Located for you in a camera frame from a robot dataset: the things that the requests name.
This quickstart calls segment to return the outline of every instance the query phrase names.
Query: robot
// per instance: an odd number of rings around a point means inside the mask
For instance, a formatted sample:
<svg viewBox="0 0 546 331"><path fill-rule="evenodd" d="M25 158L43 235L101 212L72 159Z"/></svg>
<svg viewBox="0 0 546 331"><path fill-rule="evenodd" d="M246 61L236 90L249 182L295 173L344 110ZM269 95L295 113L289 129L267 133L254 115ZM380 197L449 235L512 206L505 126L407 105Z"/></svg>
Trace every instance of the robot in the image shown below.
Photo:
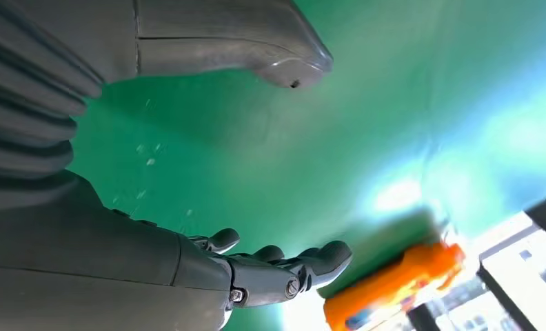
<svg viewBox="0 0 546 331"><path fill-rule="evenodd" d="M304 88L332 62L291 0L0 0L0 331L214 331L337 278L341 241L224 255L233 229L131 220L65 169L107 83L240 68Z"/></svg>

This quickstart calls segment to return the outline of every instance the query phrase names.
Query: green backdrop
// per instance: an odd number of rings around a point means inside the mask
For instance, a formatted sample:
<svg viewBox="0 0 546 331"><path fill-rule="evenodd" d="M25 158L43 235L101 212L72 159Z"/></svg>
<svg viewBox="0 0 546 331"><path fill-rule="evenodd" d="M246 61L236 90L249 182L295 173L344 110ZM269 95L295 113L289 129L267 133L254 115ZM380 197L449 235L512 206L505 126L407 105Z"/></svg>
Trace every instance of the green backdrop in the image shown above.
<svg viewBox="0 0 546 331"><path fill-rule="evenodd" d="M233 227L242 251L346 240L341 285L433 220L474 237L546 196L546 0L297 3L334 55L319 85L225 71L108 86L72 170L109 208ZM227 330L321 330L312 300L235 311Z"/></svg>

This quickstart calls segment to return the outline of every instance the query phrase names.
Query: orange object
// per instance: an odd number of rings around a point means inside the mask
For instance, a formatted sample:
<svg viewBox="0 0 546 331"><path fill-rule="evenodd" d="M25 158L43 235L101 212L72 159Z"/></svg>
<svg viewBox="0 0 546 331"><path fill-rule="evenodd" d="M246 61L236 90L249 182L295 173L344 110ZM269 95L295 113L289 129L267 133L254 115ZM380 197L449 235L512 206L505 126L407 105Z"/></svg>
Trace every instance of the orange object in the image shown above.
<svg viewBox="0 0 546 331"><path fill-rule="evenodd" d="M377 310L409 310L419 290L437 281L437 289L452 284L463 269L465 254L458 244L416 245L395 265L355 283L326 300L324 313L332 331L353 331L368 323Z"/></svg>

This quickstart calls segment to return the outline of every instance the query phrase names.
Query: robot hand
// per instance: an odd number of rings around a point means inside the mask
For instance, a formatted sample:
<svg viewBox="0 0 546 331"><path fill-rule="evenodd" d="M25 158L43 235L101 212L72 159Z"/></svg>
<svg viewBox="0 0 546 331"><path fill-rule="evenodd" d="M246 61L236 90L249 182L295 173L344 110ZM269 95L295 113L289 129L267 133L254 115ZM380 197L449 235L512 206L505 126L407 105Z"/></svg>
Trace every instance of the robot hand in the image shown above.
<svg viewBox="0 0 546 331"><path fill-rule="evenodd" d="M240 241L233 229L221 230L210 238L188 239L231 275L224 323L232 308L280 303L323 287L335 280L352 260L352 252L342 241L333 241L321 249L309 248L297 257L284 259L283 251L275 245L265 246L254 254L221 255Z"/></svg>

